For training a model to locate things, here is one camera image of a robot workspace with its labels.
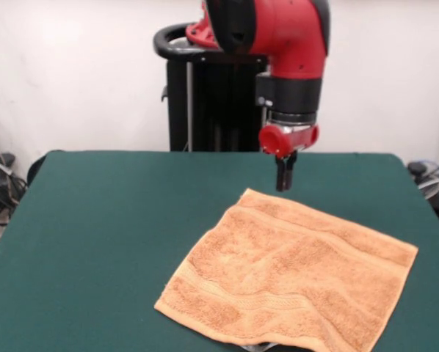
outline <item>white wall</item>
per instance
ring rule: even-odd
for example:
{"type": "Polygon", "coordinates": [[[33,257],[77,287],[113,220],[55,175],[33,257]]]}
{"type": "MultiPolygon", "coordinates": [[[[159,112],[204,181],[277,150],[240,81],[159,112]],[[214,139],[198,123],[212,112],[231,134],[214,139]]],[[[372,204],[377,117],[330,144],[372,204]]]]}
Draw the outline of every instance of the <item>white wall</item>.
{"type": "MultiPolygon", "coordinates": [[[[439,0],[333,0],[318,151],[439,161],[439,0]]],[[[200,0],[0,0],[0,150],[167,150],[163,26],[200,0]]]]}

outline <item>orange towel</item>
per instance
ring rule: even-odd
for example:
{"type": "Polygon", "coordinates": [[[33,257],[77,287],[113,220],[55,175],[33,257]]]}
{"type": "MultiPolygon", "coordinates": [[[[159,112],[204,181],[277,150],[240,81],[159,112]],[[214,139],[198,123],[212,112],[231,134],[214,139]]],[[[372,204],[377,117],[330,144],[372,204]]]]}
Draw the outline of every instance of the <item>orange towel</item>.
{"type": "Polygon", "coordinates": [[[194,246],[155,308],[220,342],[370,351],[417,248],[247,190],[194,246]]]}

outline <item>green table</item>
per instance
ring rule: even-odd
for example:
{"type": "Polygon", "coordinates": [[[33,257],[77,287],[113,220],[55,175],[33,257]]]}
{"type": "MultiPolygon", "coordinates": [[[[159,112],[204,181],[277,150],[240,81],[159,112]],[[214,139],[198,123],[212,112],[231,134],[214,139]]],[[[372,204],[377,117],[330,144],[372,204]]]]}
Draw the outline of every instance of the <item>green table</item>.
{"type": "MultiPolygon", "coordinates": [[[[0,352],[242,351],[153,309],[177,265],[267,155],[52,153],[0,243],[0,352]]],[[[420,252],[375,351],[439,351],[439,221],[391,155],[303,154],[283,197],[420,252]]],[[[275,348],[274,351],[296,351],[275,348]]]]}

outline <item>red gripper cuff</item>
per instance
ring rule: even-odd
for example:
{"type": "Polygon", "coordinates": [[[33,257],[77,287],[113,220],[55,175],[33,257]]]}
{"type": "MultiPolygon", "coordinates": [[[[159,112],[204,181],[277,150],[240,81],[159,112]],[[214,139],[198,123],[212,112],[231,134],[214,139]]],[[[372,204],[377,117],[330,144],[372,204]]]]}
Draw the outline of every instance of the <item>red gripper cuff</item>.
{"type": "Polygon", "coordinates": [[[258,140],[265,153],[275,154],[278,158],[290,155],[295,149],[306,149],[316,143],[319,138],[317,125],[301,131],[285,133],[276,125],[263,127],[258,140]]]}

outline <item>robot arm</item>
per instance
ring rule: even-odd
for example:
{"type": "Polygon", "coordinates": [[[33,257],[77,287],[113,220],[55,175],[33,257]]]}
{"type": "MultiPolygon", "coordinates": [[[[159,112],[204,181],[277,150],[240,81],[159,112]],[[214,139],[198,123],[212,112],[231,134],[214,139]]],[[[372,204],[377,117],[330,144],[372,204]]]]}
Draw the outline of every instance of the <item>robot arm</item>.
{"type": "Polygon", "coordinates": [[[316,142],[316,114],[329,50],[327,0],[206,0],[220,48],[228,54],[264,54],[270,70],[257,76],[255,103],[267,109],[259,134],[275,155],[277,190],[291,188],[297,151],[316,142]]]}

